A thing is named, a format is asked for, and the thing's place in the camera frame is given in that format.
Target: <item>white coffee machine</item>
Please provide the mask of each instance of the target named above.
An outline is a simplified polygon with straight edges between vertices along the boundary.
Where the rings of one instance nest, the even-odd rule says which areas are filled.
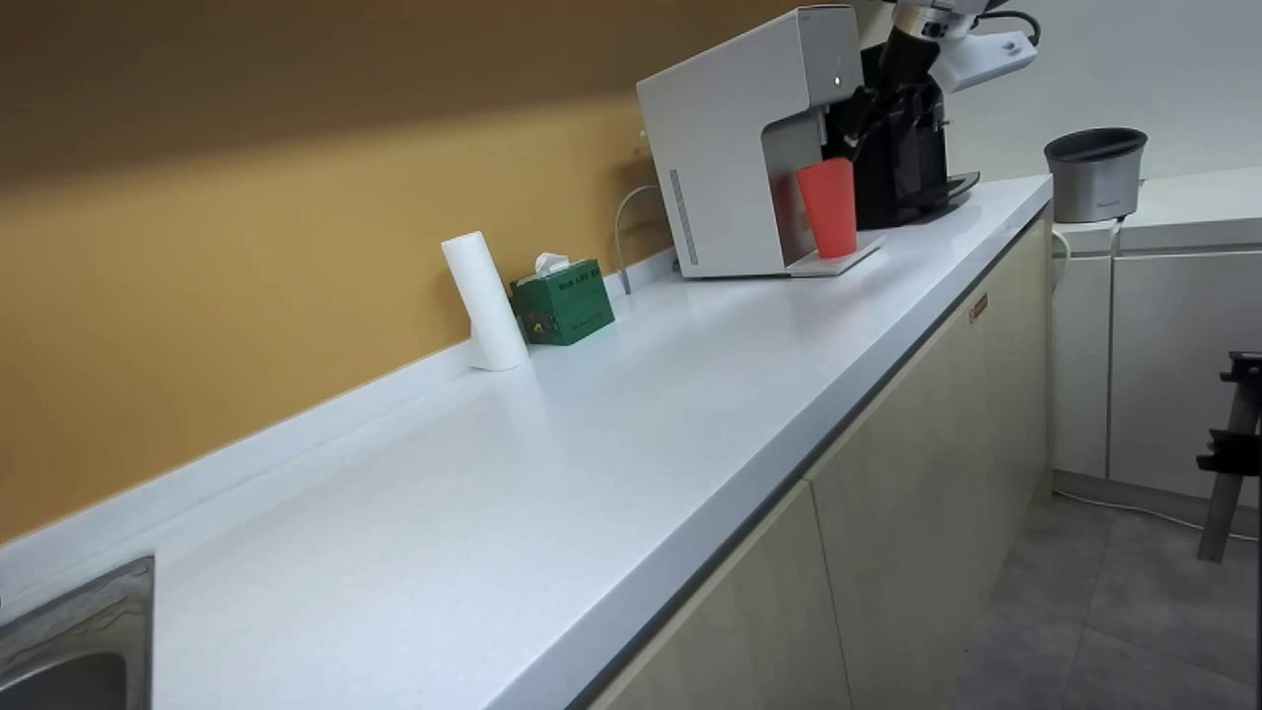
[[[682,274],[812,274],[793,174],[822,163],[825,110],[863,81],[852,7],[758,25],[641,81]]]

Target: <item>paper towel roll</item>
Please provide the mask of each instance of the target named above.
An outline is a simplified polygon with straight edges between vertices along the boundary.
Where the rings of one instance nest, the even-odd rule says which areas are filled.
[[[525,362],[525,337],[513,319],[500,273],[483,231],[444,241],[444,256],[470,310],[479,365],[505,369]]]

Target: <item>red cup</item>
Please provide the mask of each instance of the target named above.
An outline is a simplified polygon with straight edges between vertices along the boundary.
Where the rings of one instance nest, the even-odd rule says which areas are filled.
[[[822,259],[856,252],[856,164],[848,157],[805,164],[799,168],[799,192]]]

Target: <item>tissue box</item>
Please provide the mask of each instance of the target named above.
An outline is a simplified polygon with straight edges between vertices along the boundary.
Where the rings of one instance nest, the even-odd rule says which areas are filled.
[[[576,341],[616,319],[596,259],[518,280],[511,303],[530,341]]]

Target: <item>stainless steel sink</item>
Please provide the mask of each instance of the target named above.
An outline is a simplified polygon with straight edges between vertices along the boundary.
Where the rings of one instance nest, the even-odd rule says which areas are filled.
[[[156,561],[0,625],[0,710],[152,710]]]

